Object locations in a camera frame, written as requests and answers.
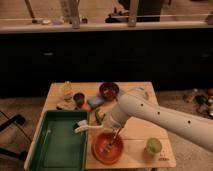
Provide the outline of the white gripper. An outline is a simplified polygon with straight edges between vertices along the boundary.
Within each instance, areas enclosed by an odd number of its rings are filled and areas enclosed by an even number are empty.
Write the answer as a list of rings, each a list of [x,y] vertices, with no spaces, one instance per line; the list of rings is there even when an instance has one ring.
[[[117,131],[122,129],[126,124],[126,114],[120,109],[118,105],[115,105],[112,109],[106,112],[103,120],[103,126],[105,129]]]

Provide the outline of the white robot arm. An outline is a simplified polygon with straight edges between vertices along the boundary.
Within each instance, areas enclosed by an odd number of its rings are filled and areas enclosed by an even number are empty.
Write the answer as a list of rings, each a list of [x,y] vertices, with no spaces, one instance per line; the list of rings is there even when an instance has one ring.
[[[212,120],[154,104],[142,87],[122,92],[117,103],[106,112],[103,123],[118,129],[131,117],[154,123],[213,153]]]

